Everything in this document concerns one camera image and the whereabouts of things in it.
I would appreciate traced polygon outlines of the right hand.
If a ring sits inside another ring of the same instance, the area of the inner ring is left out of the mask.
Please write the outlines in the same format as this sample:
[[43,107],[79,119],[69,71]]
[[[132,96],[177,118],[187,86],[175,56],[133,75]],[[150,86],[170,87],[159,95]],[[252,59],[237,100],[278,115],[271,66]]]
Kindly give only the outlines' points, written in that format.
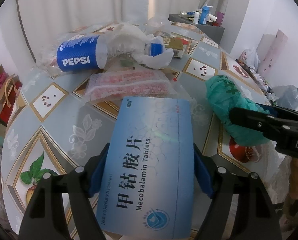
[[298,199],[298,159],[293,158],[290,162],[289,196]]

